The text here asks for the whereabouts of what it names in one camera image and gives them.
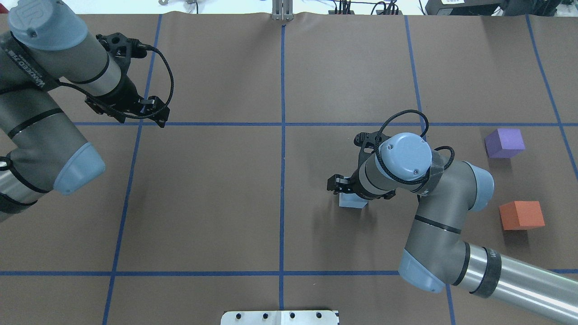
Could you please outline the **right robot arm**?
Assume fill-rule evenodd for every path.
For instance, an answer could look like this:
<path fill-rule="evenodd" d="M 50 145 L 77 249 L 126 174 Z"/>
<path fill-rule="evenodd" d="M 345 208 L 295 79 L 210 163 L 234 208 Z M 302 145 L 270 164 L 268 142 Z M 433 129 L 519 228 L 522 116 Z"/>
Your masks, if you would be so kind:
<path fill-rule="evenodd" d="M 354 144 L 360 148 L 357 169 L 327 181 L 340 206 L 363 208 L 398 189 L 419 198 L 398 268 L 404 280 L 435 293 L 452 285 L 562 324 L 577 323 L 575 280 L 461 239 L 468 213 L 483 210 L 493 197 L 488 171 L 443 156 L 411 132 L 361 132 Z"/>

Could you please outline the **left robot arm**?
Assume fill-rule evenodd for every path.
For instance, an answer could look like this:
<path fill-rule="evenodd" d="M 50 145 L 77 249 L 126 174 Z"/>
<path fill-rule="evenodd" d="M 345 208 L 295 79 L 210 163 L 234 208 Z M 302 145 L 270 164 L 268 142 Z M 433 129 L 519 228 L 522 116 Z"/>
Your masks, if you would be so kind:
<path fill-rule="evenodd" d="M 1 130 L 16 148 L 1 157 L 1 220 L 35 205 L 52 190 L 70 195 L 103 174 L 93 146 L 49 92 L 68 87 L 99 115 L 152 120 L 164 127 L 169 103 L 145 98 L 127 72 L 133 58 L 156 47 L 122 33 L 93 35 L 61 0 L 19 0 L 1 34 Z"/>

